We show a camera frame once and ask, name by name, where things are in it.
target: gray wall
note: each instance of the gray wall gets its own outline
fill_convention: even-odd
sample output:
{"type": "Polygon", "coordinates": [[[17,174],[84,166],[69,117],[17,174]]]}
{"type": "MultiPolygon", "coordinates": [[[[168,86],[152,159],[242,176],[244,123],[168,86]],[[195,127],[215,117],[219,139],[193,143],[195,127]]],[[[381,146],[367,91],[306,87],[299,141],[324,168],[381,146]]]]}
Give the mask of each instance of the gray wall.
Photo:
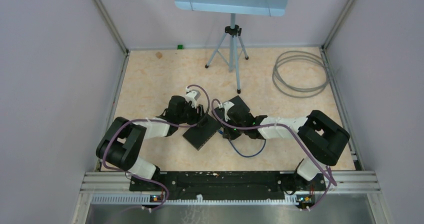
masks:
{"type": "Polygon", "coordinates": [[[363,164],[396,223],[423,223],[424,0],[358,0],[329,48],[363,164]]]}
{"type": "Polygon", "coordinates": [[[122,61],[91,0],[0,0],[0,223],[71,221],[122,61]]]}
{"type": "MultiPolygon", "coordinates": [[[[181,10],[174,0],[102,1],[130,49],[215,47],[230,25],[230,14],[181,10]]],[[[289,0],[284,16],[238,15],[236,23],[247,46],[317,46],[346,1],[289,0]]]]}

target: gray hose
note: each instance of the gray hose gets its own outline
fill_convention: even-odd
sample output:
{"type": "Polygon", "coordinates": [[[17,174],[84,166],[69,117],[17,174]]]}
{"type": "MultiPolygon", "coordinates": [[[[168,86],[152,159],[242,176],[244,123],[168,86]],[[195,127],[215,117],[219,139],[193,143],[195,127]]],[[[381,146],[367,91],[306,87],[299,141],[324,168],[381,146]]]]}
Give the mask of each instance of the gray hose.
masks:
{"type": "Polygon", "coordinates": [[[322,63],[322,59],[321,57],[306,52],[306,51],[300,51],[300,50],[290,50],[290,51],[286,51],[283,52],[281,55],[279,55],[277,57],[277,60],[275,61],[275,65],[274,68],[272,70],[272,82],[274,83],[275,87],[277,87],[277,89],[283,93],[286,96],[292,97],[292,98],[311,98],[314,97],[320,93],[322,93],[324,91],[324,89],[326,88],[326,86],[330,83],[332,78],[330,78],[329,75],[329,70],[328,67],[326,67],[323,63],[322,63]],[[285,82],[283,80],[283,78],[281,77],[278,68],[281,67],[283,64],[289,63],[289,62],[293,62],[293,61],[299,61],[299,60],[303,60],[303,61],[307,61],[309,63],[313,63],[313,64],[317,64],[319,66],[322,67],[322,69],[324,69],[325,72],[325,81],[324,83],[315,86],[315,87],[309,87],[309,88],[302,88],[302,87],[296,87],[296,86],[292,86],[290,84],[288,84],[287,82],[285,82]],[[278,85],[277,85],[277,81],[278,80],[280,83],[282,83],[283,85],[285,85],[286,87],[288,87],[289,89],[299,92],[299,93],[313,93],[311,95],[292,95],[289,94],[285,91],[283,91],[278,85]]]}

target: tripod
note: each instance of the tripod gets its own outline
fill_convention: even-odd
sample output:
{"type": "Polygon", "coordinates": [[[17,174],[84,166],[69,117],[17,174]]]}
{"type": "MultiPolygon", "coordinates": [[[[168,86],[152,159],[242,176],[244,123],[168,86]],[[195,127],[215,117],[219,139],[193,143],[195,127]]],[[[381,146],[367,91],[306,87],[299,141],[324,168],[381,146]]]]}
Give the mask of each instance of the tripod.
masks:
{"type": "Polygon", "coordinates": [[[235,78],[237,79],[237,93],[240,94],[242,90],[240,89],[240,75],[239,75],[239,58],[244,52],[244,58],[246,60],[249,60],[248,53],[246,52],[245,45],[243,44],[243,40],[241,37],[242,29],[236,25],[236,14],[231,13],[231,21],[230,26],[225,27],[225,32],[221,37],[221,41],[219,42],[218,46],[216,46],[215,50],[213,51],[212,55],[210,56],[209,61],[204,66],[205,68],[209,68],[209,65],[212,62],[212,59],[214,59],[215,54],[219,54],[222,59],[226,62],[226,64],[229,66],[229,71],[231,72],[233,70],[233,61],[235,62],[235,78]],[[220,52],[219,48],[221,47],[225,37],[229,34],[231,36],[231,39],[229,40],[229,62],[225,59],[223,54],[220,52]],[[240,54],[237,53],[237,37],[240,41],[242,52],[240,54]]]}

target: wooden table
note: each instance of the wooden table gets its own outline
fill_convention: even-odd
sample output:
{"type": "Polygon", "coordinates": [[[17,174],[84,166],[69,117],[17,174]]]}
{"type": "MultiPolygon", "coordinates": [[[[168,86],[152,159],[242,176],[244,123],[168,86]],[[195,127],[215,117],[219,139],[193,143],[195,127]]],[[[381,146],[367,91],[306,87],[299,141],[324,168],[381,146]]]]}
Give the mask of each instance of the wooden table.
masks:
{"type": "MultiPolygon", "coordinates": [[[[272,82],[273,66],[283,52],[298,50],[320,55],[317,47],[248,48],[249,60],[240,58],[241,98],[254,116],[295,118],[321,110],[341,123],[330,86],[319,95],[297,99],[280,93],[272,82]]],[[[173,95],[184,96],[185,87],[198,84],[206,89],[211,100],[227,101],[237,95],[235,71],[216,55],[208,69],[212,49],[131,51],[115,117],[126,119],[159,116],[173,95]]],[[[225,57],[228,49],[222,49],[225,57]]],[[[325,80],[318,65],[293,62],[280,68],[282,77],[298,87],[313,87],[325,80]]],[[[205,95],[199,103],[206,108],[205,95]]],[[[170,137],[145,140],[140,156],[163,171],[288,171],[294,170],[306,155],[293,139],[268,140],[261,154],[253,158],[239,156],[226,139],[216,133],[199,151],[184,138],[180,128],[170,137]]],[[[262,140],[242,135],[234,145],[244,155],[256,153],[262,140]]],[[[346,146],[334,170],[354,170],[349,147],[346,146]]]]}

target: light blue music stand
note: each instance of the light blue music stand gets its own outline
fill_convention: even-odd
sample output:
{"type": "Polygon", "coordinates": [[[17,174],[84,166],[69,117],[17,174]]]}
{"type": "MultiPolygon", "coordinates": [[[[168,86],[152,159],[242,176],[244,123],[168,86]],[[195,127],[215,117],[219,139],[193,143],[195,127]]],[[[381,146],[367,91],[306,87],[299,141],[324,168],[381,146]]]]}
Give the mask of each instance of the light blue music stand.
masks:
{"type": "Polygon", "coordinates": [[[222,59],[224,59],[224,61],[227,63],[230,72],[234,69],[234,61],[235,76],[237,79],[237,93],[240,94],[242,90],[240,88],[239,58],[242,53],[237,53],[237,37],[240,41],[241,49],[244,53],[244,58],[248,60],[249,56],[246,52],[245,45],[243,44],[243,40],[240,36],[242,29],[238,25],[236,25],[236,14],[279,17],[284,15],[288,1],[289,0],[175,0],[175,5],[183,10],[231,14],[230,26],[225,27],[225,32],[222,35],[221,41],[213,51],[212,56],[205,65],[205,68],[209,67],[216,53],[218,53],[222,57],[222,59]],[[219,51],[219,48],[227,34],[231,36],[229,45],[229,62],[219,51]]]}

